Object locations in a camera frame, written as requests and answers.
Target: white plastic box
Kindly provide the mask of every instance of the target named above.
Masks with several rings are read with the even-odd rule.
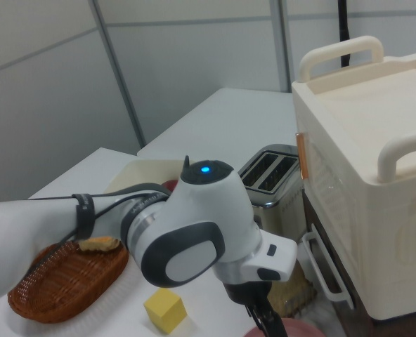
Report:
[[[311,78],[366,50],[372,62]],[[416,312],[416,54],[383,55],[374,37],[319,48],[292,85],[306,194],[375,319]]]

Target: silver toaster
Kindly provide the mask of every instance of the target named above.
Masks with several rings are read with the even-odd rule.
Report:
[[[297,147],[266,146],[239,174],[260,227],[298,242],[306,231],[306,223]]]

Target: yellow block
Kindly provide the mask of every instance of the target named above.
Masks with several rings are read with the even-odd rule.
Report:
[[[158,289],[144,307],[152,323],[165,333],[171,333],[187,315],[181,297],[168,289]]]

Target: white handle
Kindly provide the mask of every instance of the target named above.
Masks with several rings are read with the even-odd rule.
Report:
[[[332,302],[341,302],[343,300],[346,300],[347,303],[349,304],[349,307],[351,309],[354,309],[353,306],[353,301],[351,300],[350,297],[350,293],[347,291],[346,285],[344,284],[344,281],[342,281],[341,275],[339,274],[339,272],[336,269],[336,266],[333,263],[332,258],[330,257],[327,248],[325,247],[322,239],[320,238],[320,235],[316,229],[316,227],[313,225],[312,226],[312,232],[308,232],[306,233],[301,239],[304,243],[306,252],[308,254],[308,257],[311,261],[311,264],[313,265],[314,271],[316,272],[317,277],[319,278],[319,282],[320,285],[322,286],[322,290],[325,293],[325,295],[327,296],[327,298],[332,301]],[[325,281],[322,272],[320,271],[320,268],[313,256],[313,253],[311,252],[310,246],[309,246],[309,241],[310,240],[316,240],[319,244],[320,247],[320,251],[322,251],[322,254],[324,255],[325,259],[328,262],[328,265],[330,266],[330,269],[333,272],[334,278],[336,279],[336,282],[338,283],[339,287],[341,288],[342,292],[340,293],[332,293],[329,289],[328,289],[328,285],[327,282]]]
[[[311,79],[311,68],[319,63],[366,50],[372,51],[373,63],[383,62],[383,45],[376,37],[357,37],[337,44],[330,44],[329,46],[313,49],[300,61],[299,82],[305,83],[309,81]]]
[[[416,131],[390,140],[379,153],[377,163],[378,180],[390,183],[396,177],[397,161],[416,151]]]

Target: wicker basket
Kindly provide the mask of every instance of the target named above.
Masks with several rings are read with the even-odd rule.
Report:
[[[42,251],[40,261],[55,245]],[[8,293],[20,316],[41,323],[63,322],[87,309],[121,275],[129,260],[120,244],[108,252],[81,252],[67,242]]]

